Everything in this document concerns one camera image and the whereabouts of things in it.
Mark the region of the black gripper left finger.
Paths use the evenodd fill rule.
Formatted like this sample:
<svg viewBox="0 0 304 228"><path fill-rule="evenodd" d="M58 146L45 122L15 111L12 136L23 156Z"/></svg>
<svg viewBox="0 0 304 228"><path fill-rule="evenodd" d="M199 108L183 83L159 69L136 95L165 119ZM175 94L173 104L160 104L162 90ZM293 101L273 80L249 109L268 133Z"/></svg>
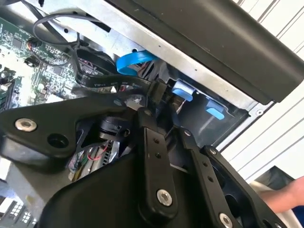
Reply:
<svg viewBox="0 0 304 228"><path fill-rule="evenodd" d="M40 222L170 222L178 212L170 161L156 120L113 94L4 111L0 153L13 162L54 173L85 148L98 146L105 117L131 121L123 140L133 148L53 195Z"/></svg>

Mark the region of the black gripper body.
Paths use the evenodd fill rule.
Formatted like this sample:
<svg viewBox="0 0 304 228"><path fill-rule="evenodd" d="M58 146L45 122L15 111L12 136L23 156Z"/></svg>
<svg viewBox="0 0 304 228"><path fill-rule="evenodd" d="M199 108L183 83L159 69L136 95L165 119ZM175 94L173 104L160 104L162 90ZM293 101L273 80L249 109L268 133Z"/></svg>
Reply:
<svg viewBox="0 0 304 228"><path fill-rule="evenodd" d="M41 228L203 228L185 166L171 165L155 121L138 114L131 153L58 191Z"/></svg>

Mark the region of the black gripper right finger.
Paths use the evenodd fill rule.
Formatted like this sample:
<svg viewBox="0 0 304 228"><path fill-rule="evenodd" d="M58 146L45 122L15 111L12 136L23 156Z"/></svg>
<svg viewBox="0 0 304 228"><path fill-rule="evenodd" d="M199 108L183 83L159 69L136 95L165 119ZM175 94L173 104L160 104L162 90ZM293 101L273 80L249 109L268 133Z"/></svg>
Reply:
<svg viewBox="0 0 304 228"><path fill-rule="evenodd" d="M284 228L283 221L213 147L199 148L193 134L181 127L175 107L169 106L169 136L193 178L194 211L207 228Z"/></svg>

